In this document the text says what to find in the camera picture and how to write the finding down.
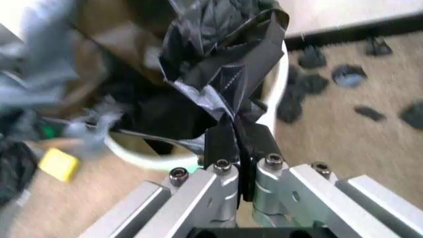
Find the black debris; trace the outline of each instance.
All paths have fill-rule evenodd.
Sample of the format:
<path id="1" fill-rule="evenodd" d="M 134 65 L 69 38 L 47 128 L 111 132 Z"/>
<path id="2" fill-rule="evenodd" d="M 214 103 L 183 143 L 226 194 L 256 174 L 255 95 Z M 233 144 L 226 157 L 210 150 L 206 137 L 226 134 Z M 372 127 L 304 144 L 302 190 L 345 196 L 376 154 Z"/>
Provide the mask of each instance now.
<path id="1" fill-rule="evenodd" d="M 362 116 L 372 119 L 373 121 L 381 121 L 386 119 L 386 116 L 384 114 L 379 113 L 375 109 L 368 106 L 355 106 L 354 111 Z"/>
<path id="2" fill-rule="evenodd" d="M 320 94 L 328 84 L 329 80 L 323 78 L 318 73 L 303 75 L 298 79 L 298 86 L 307 94 Z"/>
<path id="3" fill-rule="evenodd" d="M 277 106 L 276 116 L 279 120 L 291 124 L 298 120 L 303 113 L 301 103 L 293 100 L 284 100 Z"/>
<path id="4" fill-rule="evenodd" d="M 343 64 L 332 71 L 333 81 L 344 87 L 357 87 L 366 78 L 366 73 L 358 65 Z"/>
<path id="5" fill-rule="evenodd" d="M 0 208 L 28 185 L 36 167 L 35 155 L 25 143 L 0 141 Z"/>
<path id="6" fill-rule="evenodd" d="M 309 46 L 304 54 L 298 58 L 298 64 L 303 68 L 311 69 L 326 66 L 326 57 L 317 47 Z"/>
<path id="7" fill-rule="evenodd" d="M 407 106 L 400 113 L 400 118 L 410 126 L 423 130 L 423 101 Z"/>
<path id="8" fill-rule="evenodd" d="M 302 102 L 306 97 L 304 89 L 298 85 L 288 85 L 283 94 L 283 100 L 290 100 L 293 102 Z"/>
<path id="9" fill-rule="evenodd" d="M 366 44 L 366 55 L 385 56 L 392 54 L 392 49 L 383 39 L 370 38 Z"/>
<path id="10" fill-rule="evenodd" d="M 296 84 L 300 74 L 301 69 L 296 65 L 290 64 L 288 68 L 288 85 Z"/>

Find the white container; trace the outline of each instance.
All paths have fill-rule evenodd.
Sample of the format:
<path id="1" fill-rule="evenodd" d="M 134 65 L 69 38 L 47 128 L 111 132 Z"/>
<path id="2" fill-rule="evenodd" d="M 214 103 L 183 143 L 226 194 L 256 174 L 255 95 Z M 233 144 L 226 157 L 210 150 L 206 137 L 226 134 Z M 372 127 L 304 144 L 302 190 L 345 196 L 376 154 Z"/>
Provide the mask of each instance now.
<path id="1" fill-rule="evenodd" d="M 267 105 L 267 112 L 257 121 L 257 123 L 269 127 L 269 130 L 273 136 L 275 132 L 277 105 L 283 92 L 285 91 L 288 78 L 289 62 L 285 42 L 282 43 L 282 51 L 285 55 L 280 59 L 279 63 L 274 67 L 274 69 L 272 69 L 272 71 L 267 75 L 264 81 L 262 101 Z M 148 149 L 145 153 L 143 153 L 143 151 L 135 152 L 128 150 L 117 143 L 115 140 L 115 136 L 109 135 L 105 138 L 105 144 L 118 157 L 136 166 L 166 171 L 169 171 L 175 167 L 185 167 L 189 171 L 194 171 L 198 167 L 198 156 L 189 153 L 188 151 L 181 153 L 177 150 L 174 150 L 174 152 L 168 156 L 159 156 L 155 155 L 152 150 Z M 143 143 L 139 146 L 145 147 L 147 144 Z"/>

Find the trash bag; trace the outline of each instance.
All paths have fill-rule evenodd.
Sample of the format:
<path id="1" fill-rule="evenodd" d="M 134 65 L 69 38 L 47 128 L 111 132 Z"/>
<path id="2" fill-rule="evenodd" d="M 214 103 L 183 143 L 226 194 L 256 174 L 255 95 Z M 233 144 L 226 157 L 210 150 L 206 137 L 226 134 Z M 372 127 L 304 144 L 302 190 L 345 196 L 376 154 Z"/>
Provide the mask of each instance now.
<path id="1" fill-rule="evenodd" d="M 25 143 L 0 141 L 0 207 L 28 185 L 36 167 L 35 155 Z"/>
<path id="2" fill-rule="evenodd" d="M 2 65 L 0 73 L 0 110 L 10 108 L 57 105 L 66 92 L 66 82 L 78 78 L 74 69 L 69 18 L 76 1 L 29 1 L 24 4 L 21 18 L 17 17 L 23 45 L 10 43 L 2 52 L 11 62 L 19 52 L 21 64 L 10 68 Z"/>
<path id="3" fill-rule="evenodd" d="M 275 1 L 200 0 L 166 34 L 165 80 L 216 120 L 233 119 L 283 56 L 288 20 Z"/>

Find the green object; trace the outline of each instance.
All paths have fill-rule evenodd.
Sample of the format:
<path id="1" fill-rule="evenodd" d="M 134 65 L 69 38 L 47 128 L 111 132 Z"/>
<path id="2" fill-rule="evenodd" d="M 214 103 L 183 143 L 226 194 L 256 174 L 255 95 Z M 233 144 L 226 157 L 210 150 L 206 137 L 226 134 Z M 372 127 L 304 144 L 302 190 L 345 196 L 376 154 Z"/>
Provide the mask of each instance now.
<path id="1" fill-rule="evenodd" d="M 47 139 L 53 139 L 56 137 L 56 132 L 50 126 L 42 125 L 41 131 L 43 131 L 43 134 Z"/>

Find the crumpled black plastic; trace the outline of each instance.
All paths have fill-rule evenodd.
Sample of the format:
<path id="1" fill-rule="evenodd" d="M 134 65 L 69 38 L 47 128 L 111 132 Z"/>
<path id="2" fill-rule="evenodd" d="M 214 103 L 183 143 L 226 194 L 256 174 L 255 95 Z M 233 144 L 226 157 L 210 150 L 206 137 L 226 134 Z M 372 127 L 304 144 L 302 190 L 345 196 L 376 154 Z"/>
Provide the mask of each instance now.
<path id="1" fill-rule="evenodd" d="M 301 103 L 292 100 L 282 100 L 277 106 L 276 116 L 279 120 L 291 124 L 303 114 Z"/>
<path id="2" fill-rule="evenodd" d="M 268 0 L 201 0 L 170 26 L 166 81 L 216 120 L 231 118 L 283 56 L 288 15 Z"/>
<path id="3" fill-rule="evenodd" d="M 383 39 L 370 38 L 366 44 L 366 55 L 385 56 L 392 54 L 392 49 Z"/>
<path id="4" fill-rule="evenodd" d="M 298 79 L 298 86 L 307 94 L 317 95 L 322 93 L 329 84 L 329 80 L 320 74 L 306 74 Z"/>
<path id="5" fill-rule="evenodd" d="M 36 166 L 35 155 L 25 143 L 0 141 L 0 207 L 27 186 Z"/>
<path id="6" fill-rule="evenodd" d="M 304 54 L 298 58 L 298 64 L 303 68 L 312 69 L 326 66 L 326 57 L 322 51 L 313 46 L 304 50 Z"/>
<path id="7" fill-rule="evenodd" d="M 288 84 L 296 84 L 300 75 L 301 69 L 294 64 L 290 64 L 288 67 Z"/>
<path id="8" fill-rule="evenodd" d="M 140 133 L 156 152 L 168 152 L 170 149 L 163 147 L 169 145 L 160 141 L 193 139 L 216 125 L 206 111 L 176 89 L 154 85 L 116 56 L 105 54 L 110 60 L 110 76 L 98 94 L 100 98 L 110 95 L 125 107 L 113 129 Z"/>
<path id="9" fill-rule="evenodd" d="M 293 123 L 303 114 L 301 102 L 305 97 L 304 90 L 297 85 L 288 85 L 276 110 L 276 117 L 285 122 Z"/>
<path id="10" fill-rule="evenodd" d="M 423 101 L 408 105 L 400 118 L 415 129 L 423 130 Z"/>
<path id="11" fill-rule="evenodd" d="M 386 119 L 384 114 L 379 113 L 375 109 L 368 106 L 355 106 L 354 111 L 362 116 L 372 119 L 373 121 L 381 121 Z"/>

